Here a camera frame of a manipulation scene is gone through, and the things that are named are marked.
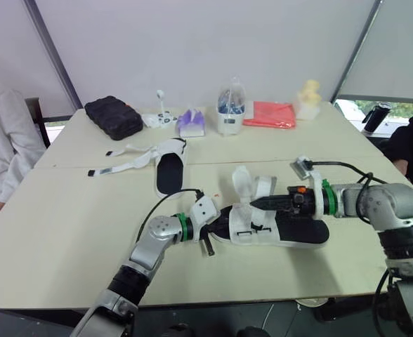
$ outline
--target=white table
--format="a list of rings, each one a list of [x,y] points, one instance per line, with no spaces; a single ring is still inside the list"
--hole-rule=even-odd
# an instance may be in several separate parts
[[[215,109],[201,108],[206,119],[206,137],[188,139],[188,163],[293,160],[303,153],[315,159],[382,156],[331,104],[322,103],[321,109],[315,120],[298,121],[292,130],[243,126],[238,136],[223,137],[216,132]],[[184,113],[180,109],[171,111],[174,115]],[[135,135],[114,141],[86,116],[84,110],[78,110],[37,163],[37,168],[110,167],[129,161],[137,154],[105,157],[109,150],[122,149],[129,143],[152,145],[174,137],[178,137],[174,127],[144,128]]]
[[[388,182],[409,184],[383,157],[345,160]],[[202,187],[219,207],[227,206],[238,200],[230,179],[236,165],[188,165],[189,185]],[[276,193],[301,183],[289,161],[246,165],[253,175],[277,176]],[[85,168],[34,169],[0,213],[0,308],[90,306],[127,256],[138,226],[158,200],[153,170],[145,167],[89,178]],[[358,179],[346,168],[320,170],[330,183]],[[188,193],[166,201],[155,215],[187,212],[193,198]],[[358,219],[327,216],[325,221],[330,238],[316,250],[234,246],[212,240],[216,255],[207,257],[199,244],[171,247],[142,304],[373,293],[385,269],[375,231]]]

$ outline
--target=cable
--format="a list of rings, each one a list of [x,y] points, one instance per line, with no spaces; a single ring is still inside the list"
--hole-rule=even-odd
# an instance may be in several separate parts
[[[364,185],[362,186],[362,189],[360,190],[360,192],[358,193],[358,196],[356,197],[356,205],[355,205],[355,210],[356,210],[356,215],[358,216],[358,218],[365,222],[365,223],[369,223],[370,221],[368,221],[364,216],[362,216],[361,214],[361,210],[360,210],[360,202],[361,202],[361,198],[362,195],[364,194],[365,190],[367,190],[367,188],[369,187],[370,182],[374,179],[374,175],[372,173],[367,173],[367,176],[364,177],[367,178],[366,182],[364,183]]]
[[[308,165],[311,165],[311,166],[315,166],[315,165],[344,166],[344,167],[346,167],[348,169],[351,169],[354,172],[360,174],[361,176],[366,176],[367,175],[367,173],[364,173],[363,171],[361,171],[360,169],[358,169],[354,165],[344,163],[343,161],[307,161],[307,163],[308,163]],[[382,179],[378,179],[378,178],[373,177],[372,180],[376,181],[380,184],[386,184],[386,181],[384,181]]]
[[[274,308],[274,304],[275,304],[275,303],[272,303],[272,305],[270,306],[270,308],[269,308],[269,310],[268,310],[268,313],[265,314],[265,317],[264,317],[264,320],[263,320],[263,325],[261,325],[261,328],[262,328],[263,330],[264,330],[264,327],[266,326],[266,322],[268,321],[269,315],[270,315],[270,313],[272,312],[272,309]]]
[[[286,333],[284,334],[284,337],[288,336],[289,330],[291,330],[291,326],[292,326],[292,324],[294,323],[294,320],[296,319],[297,312],[299,312],[299,311],[300,311],[300,310],[297,309],[296,312],[292,315],[292,319],[291,319],[291,321],[290,321],[290,323],[289,323],[289,325],[288,325],[288,329],[286,330]]]
[[[381,288],[383,288],[384,282],[388,278],[388,275],[389,275],[389,270],[386,269],[386,271],[384,272],[383,276],[380,279],[380,282],[378,283],[378,286],[374,294],[374,299],[372,300],[372,319],[374,320],[376,332],[378,332],[380,337],[386,337],[386,335],[381,330],[380,322],[378,320],[378,314],[376,313],[376,307],[378,306]]]
[[[161,205],[161,203],[164,200],[166,200],[167,198],[172,197],[174,194],[177,194],[177,193],[180,193],[180,192],[195,192],[197,200],[204,196],[204,193],[201,190],[197,189],[197,188],[183,188],[182,190],[178,190],[176,192],[173,192],[173,193],[168,194],[167,196],[165,196],[163,199],[161,199],[159,202],[157,202],[157,204],[155,206],[153,206],[153,208],[150,210],[149,214],[147,214],[147,216],[145,217],[143,223],[139,227],[139,232],[138,232],[138,236],[136,237],[135,243],[137,243],[139,241],[139,239],[141,238],[141,234],[143,233],[144,226],[145,226],[146,222],[149,220],[152,213],[155,211],[155,209],[157,209],[157,207],[159,205]]]

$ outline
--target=plastic container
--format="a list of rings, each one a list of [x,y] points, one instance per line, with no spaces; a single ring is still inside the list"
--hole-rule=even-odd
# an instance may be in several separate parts
[[[218,132],[235,135],[241,131],[245,113],[245,90],[237,77],[222,88],[218,97]]]

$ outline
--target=black pad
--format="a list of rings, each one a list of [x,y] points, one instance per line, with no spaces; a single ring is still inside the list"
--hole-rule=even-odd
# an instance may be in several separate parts
[[[323,244],[329,238],[327,225],[322,220],[307,216],[287,216],[284,212],[275,215],[281,241]]]
[[[162,194],[171,194],[183,186],[183,162],[175,153],[165,154],[157,166],[157,189]]]
[[[85,104],[86,115],[113,140],[143,130],[141,115],[113,96]]]

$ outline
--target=red towel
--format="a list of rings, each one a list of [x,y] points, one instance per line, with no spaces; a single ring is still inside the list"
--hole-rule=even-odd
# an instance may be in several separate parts
[[[254,118],[245,119],[244,125],[295,128],[296,115],[292,104],[254,102]]]

